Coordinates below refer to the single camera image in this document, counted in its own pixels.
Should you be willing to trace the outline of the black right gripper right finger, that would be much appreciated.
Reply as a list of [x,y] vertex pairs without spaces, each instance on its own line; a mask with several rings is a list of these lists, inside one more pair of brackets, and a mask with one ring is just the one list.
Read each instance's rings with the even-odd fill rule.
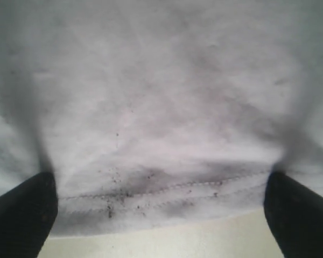
[[323,197],[281,172],[267,181],[264,215],[284,257],[323,257]]

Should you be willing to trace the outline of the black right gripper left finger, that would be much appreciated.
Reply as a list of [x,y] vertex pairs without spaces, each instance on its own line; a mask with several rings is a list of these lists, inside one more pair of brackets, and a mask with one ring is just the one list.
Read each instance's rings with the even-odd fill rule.
[[53,173],[39,173],[1,195],[0,257],[37,257],[57,214]]

